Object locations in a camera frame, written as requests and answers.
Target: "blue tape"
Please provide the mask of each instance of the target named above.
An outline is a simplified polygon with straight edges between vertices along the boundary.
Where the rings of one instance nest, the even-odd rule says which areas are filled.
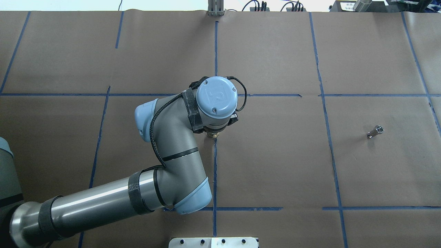
[[[245,94],[237,94],[239,97],[244,97]],[[302,97],[299,94],[247,94],[248,97]]]
[[[280,211],[283,207],[216,207],[216,211]],[[213,211],[214,207],[204,207],[199,211]],[[164,212],[173,212],[175,209],[163,208]]]
[[[104,116],[106,115],[107,102],[109,100],[109,92],[110,92],[110,86],[107,89],[106,100],[104,102],[103,116],[101,117],[100,133],[98,135],[97,149],[95,150],[95,158],[93,159],[93,167],[92,167],[92,174],[90,175],[89,188],[93,187],[93,179],[95,177],[95,169],[97,167],[98,150],[100,149],[101,134],[102,134],[102,131],[103,131],[103,123],[104,123]]]
[[[9,75],[9,71],[11,70],[12,62],[14,62],[15,55],[17,54],[17,50],[19,49],[20,41],[22,40],[23,33],[25,32],[26,25],[29,20],[29,16],[30,16],[30,11],[28,11],[25,23],[23,24],[22,32],[20,33],[19,39],[17,40],[17,44],[15,45],[14,52],[12,53],[11,60],[9,61],[9,65],[7,66],[6,73],[4,74],[3,83],[1,84],[0,87],[0,95],[3,92],[4,86],[6,84],[7,76]]]
[[[416,53],[415,53],[415,50],[414,50],[414,47],[413,47],[413,44],[412,44],[412,40],[411,40],[411,37],[409,35],[409,30],[407,29],[406,18],[404,17],[404,12],[401,12],[401,18],[403,19],[403,25],[404,25],[404,30],[406,30],[407,40],[409,41],[409,45],[411,46],[412,55],[413,55],[413,57],[415,59],[416,67],[418,68],[418,73],[419,73],[419,76],[421,78],[422,85],[424,86],[424,90],[426,92],[427,100],[429,101],[429,105],[430,105],[430,108],[432,110],[432,115],[434,116],[434,119],[435,119],[435,124],[436,124],[437,129],[438,129],[438,134],[441,136],[440,123],[439,123],[437,114],[435,112],[434,105],[432,104],[432,100],[430,99],[429,90],[427,89],[426,81],[424,80],[424,76],[422,75],[421,67],[420,67],[419,62],[418,62],[418,58],[416,57]]]
[[[324,94],[325,97],[426,97],[425,94]]]
[[[216,21],[214,23],[214,75],[217,76],[217,24],[219,22]]]
[[[174,96],[177,93],[156,93],[156,94],[147,94],[147,93],[113,93],[110,94],[111,97],[169,97]]]
[[[217,237],[217,138],[214,139],[213,237]]]
[[[118,44],[120,43],[120,35],[121,35],[121,27],[123,26],[123,18],[124,18],[124,11],[121,11],[120,27],[118,29],[118,36],[116,37],[116,44],[115,44],[116,49],[118,49]]]
[[[218,207],[218,211],[280,211],[283,207]]]
[[[80,239],[78,240],[78,248],[82,247],[82,240],[84,238],[84,232],[80,233]]]
[[[371,207],[342,207],[342,210],[441,210],[441,207],[431,206],[371,206]],[[323,211],[337,211],[339,207],[324,207]]]
[[[2,96],[18,96],[18,97],[103,97],[107,94],[89,94],[89,93],[4,93]]]
[[[111,97],[169,97],[175,93],[113,93]],[[105,93],[4,93],[2,96],[21,96],[21,97],[105,97]]]
[[[339,188],[339,185],[338,185],[337,169],[336,169],[336,166],[335,166],[334,149],[333,149],[333,146],[332,146],[332,139],[331,139],[331,130],[329,128],[328,113],[326,111],[325,92],[323,90],[323,83],[322,83],[322,80],[321,80],[320,70],[319,70],[319,67],[318,67],[317,44],[316,44],[316,41],[315,41],[314,25],[313,25],[313,21],[312,21],[312,13],[311,12],[309,13],[309,20],[310,20],[310,24],[311,24],[312,42],[313,42],[313,45],[314,45],[315,63],[317,65],[318,80],[320,82],[321,102],[323,104],[323,112],[325,114],[326,131],[328,133],[328,143],[329,143],[329,148],[331,150],[332,166],[333,166],[333,169],[334,169],[334,182],[335,182],[335,189],[336,189],[336,193],[337,193],[337,201],[338,201],[338,207],[339,207],[339,213],[340,213],[341,232],[343,234],[344,247],[348,248],[348,240],[347,240],[347,237],[346,237],[346,227],[344,225],[343,210],[341,209],[340,188]]]

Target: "robotic arm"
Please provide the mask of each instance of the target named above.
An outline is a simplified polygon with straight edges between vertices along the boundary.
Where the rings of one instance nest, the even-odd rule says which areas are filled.
[[[140,105],[135,121],[140,136],[151,142],[161,165],[108,184],[44,203],[27,202],[0,220],[19,248],[38,247],[53,240],[106,225],[137,214],[174,206],[179,214],[193,213],[211,201],[194,133],[210,136],[237,121],[234,77],[204,77],[182,93]],[[12,159],[5,168],[14,170]]]

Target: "metal socket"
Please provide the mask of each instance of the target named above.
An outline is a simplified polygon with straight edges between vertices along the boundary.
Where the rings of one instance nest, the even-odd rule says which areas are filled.
[[[373,138],[373,137],[375,137],[375,136],[377,136],[379,134],[382,134],[384,131],[385,130],[384,130],[384,128],[382,126],[378,126],[377,125],[377,126],[375,126],[375,128],[372,131],[367,133],[367,138],[371,139],[371,138]]]

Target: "electrical cable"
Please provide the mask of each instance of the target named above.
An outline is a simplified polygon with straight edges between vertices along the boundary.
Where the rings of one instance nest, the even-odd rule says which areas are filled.
[[[245,107],[245,105],[247,104],[247,89],[246,89],[245,85],[244,85],[239,79],[237,79],[237,78],[235,78],[235,77],[233,77],[233,76],[225,77],[225,78],[228,79],[228,80],[233,79],[233,80],[237,81],[237,82],[243,87],[243,91],[245,92],[245,100],[243,101],[243,105],[242,105],[242,107],[240,107],[240,109],[236,109],[236,111],[239,112],[239,111],[241,111],[241,110]],[[192,90],[197,89],[197,88],[202,84],[202,82],[205,81],[205,79],[206,79],[206,77],[203,77],[201,80],[195,82],[195,84],[192,83],[192,87],[191,87],[191,89],[192,89]],[[162,159],[161,155],[159,155],[158,147],[156,146],[156,141],[155,141],[155,138],[154,138],[154,136],[153,136],[153,125],[154,125],[156,119],[158,118],[159,114],[160,114],[165,108],[167,108],[170,104],[172,104],[174,101],[178,100],[178,99],[181,98],[181,97],[182,97],[182,93],[179,93],[178,95],[176,95],[175,97],[173,97],[170,101],[168,101],[166,104],[164,104],[162,107],[160,107],[160,108],[158,109],[158,111],[156,111],[156,113],[155,113],[155,114],[153,115],[153,117],[152,117],[152,120],[151,120],[151,122],[150,122],[150,129],[149,129],[149,133],[150,133],[150,142],[151,142],[151,144],[152,144],[153,152],[155,153],[156,158],[158,159],[158,161],[159,161],[161,164],[160,164],[160,165],[155,165],[155,166],[149,167],[149,168],[145,169],[145,171],[147,171],[147,170],[153,170],[153,169],[165,169],[165,168],[166,168],[165,162],[164,162],[164,160]]]
[[[228,79],[228,80],[233,79],[233,80],[237,81],[238,83],[240,83],[240,85],[242,85],[243,91],[244,91],[244,93],[245,93],[245,100],[243,101],[242,107],[240,107],[240,109],[236,109],[236,111],[239,112],[239,111],[241,111],[241,110],[245,107],[245,105],[247,104],[247,97],[248,97],[248,94],[247,94],[247,88],[245,88],[245,85],[244,85],[239,79],[237,79],[237,78],[235,78],[235,77],[233,77],[233,76],[225,77],[225,78]]]
[[[254,4],[256,4],[257,3],[257,8],[256,8],[256,6],[254,7],[254,11],[256,11],[256,9],[260,9],[260,3],[259,3],[259,1],[257,1],[257,0],[251,0],[251,1],[249,1],[244,7],[243,7],[243,9],[242,9],[242,11],[247,7],[247,5],[249,5],[251,2],[254,2]]]
[[[280,12],[282,12],[282,11],[283,11],[283,8],[284,8],[286,5],[288,5],[288,4],[292,4],[291,11],[294,9],[294,3],[293,3],[293,2],[287,2],[287,3],[285,3],[285,5],[282,7],[282,9],[280,10]]]

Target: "metal bracket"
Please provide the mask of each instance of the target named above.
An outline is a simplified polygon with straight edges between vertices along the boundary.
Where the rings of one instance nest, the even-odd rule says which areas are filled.
[[[168,248],[258,248],[258,238],[253,237],[201,237],[173,238]]]
[[[221,16],[224,13],[224,0],[208,0],[208,15]]]

